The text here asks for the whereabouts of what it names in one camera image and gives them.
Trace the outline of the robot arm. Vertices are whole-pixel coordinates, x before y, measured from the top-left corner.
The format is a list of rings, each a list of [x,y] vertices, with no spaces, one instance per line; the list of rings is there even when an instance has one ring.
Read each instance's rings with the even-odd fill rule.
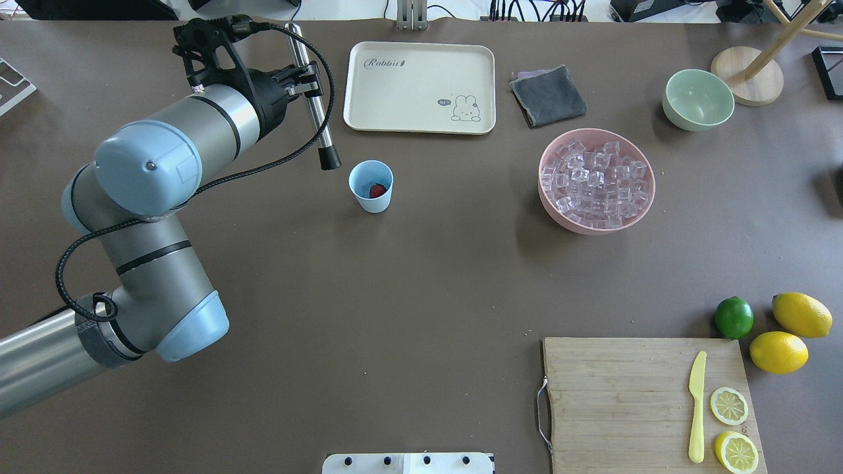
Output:
[[[313,125],[323,125],[321,93],[315,62],[250,70],[244,85],[196,85],[97,147],[67,184],[61,210],[80,233],[71,249],[99,240],[121,284],[65,295],[60,309],[2,339],[3,417],[148,353],[180,361],[228,332],[177,212],[222,183],[220,172],[277,127],[292,100],[306,96]]]

